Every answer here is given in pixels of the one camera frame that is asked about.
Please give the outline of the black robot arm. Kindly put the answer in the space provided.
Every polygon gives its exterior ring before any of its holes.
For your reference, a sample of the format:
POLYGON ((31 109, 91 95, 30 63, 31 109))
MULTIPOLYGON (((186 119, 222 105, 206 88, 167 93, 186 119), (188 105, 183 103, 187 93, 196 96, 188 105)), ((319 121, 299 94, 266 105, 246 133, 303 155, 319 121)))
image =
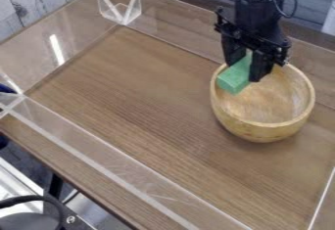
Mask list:
POLYGON ((215 11, 218 20, 215 30, 222 34, 226 63, 230 67, 251 51, 251 64, 247 79, 259 82, 271 73, 275 65, 289 61, 293 42, 281 27, 281 19, 290 19, 295 14, 285 12, 286 0, 235 0, 235 19, 224 16, 224 9, 215 11))

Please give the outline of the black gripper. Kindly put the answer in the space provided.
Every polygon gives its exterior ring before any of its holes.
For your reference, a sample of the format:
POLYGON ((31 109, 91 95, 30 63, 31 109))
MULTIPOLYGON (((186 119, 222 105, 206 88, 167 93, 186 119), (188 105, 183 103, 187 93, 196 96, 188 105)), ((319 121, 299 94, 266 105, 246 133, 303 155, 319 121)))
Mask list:
POLYGON ((222 34, 226 63, 231 67, 251 50, 249 80, 259 82, 271 73, 274 63, 283 65, 289 59, 291 42, 279 27, 285 0, 235 0, 235 20, 216 10, 215 30, 222 34))

